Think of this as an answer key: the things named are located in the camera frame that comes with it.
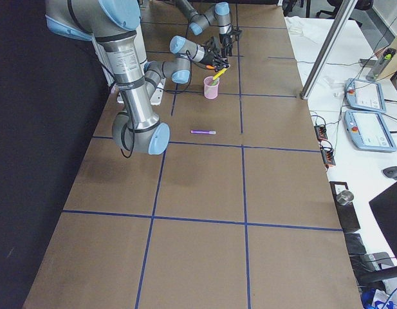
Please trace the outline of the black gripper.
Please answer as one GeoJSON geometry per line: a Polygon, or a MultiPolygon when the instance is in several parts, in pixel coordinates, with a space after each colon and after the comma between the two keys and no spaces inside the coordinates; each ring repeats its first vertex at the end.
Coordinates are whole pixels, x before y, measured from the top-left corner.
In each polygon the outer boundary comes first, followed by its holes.
{"type": "Polygon", "coordinates": [[[220,33],[219,40],[221,43],[221,54],[222,55],[231,55],[232,54],[232,32],[220,33]]]}
{"type": "Polygon", "coordinates": [[[220,49],[205,48],[203,64],[206,66],[229,66],[227,58],[222,57],[220,49]]]}

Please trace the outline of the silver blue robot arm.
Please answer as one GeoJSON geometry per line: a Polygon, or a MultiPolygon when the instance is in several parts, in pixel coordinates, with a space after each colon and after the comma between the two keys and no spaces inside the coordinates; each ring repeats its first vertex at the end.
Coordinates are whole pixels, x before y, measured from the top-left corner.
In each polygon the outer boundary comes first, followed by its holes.
{"type": "Polygon", "coordinates": [[[217,24],[219,40],[222,45],[221,55],[226,58],[232,55],[233,26],[230,18],[230,7],[227,2],[212,5],[205,13],[199,13],[188,1],[175,1],[175,6],[187,18],[189,28],[197,36],[209,26],[217,24]]]}
{"type": "Polygon", "coordinates": [[[226,2],[199,14],[188,1],[176,1],[194,35],[216,23],[219,39],[211,38],[200,45],[176,35],[170,42],[174,60],[151,62],[138,57],[143,41],[136,40],[141,22],[137,1],[46,1],[45,5],[50,31],[71,39],[96,41],[104,49],[124,101],[124,110],[117,114],[112,128],[113,139],[123,151],[160,155],[166,150],[169,126],[151,106],[151,97],[162,79],[188,83],[193,62],[215,71],[229,67],[234,29],[226,2]]]}

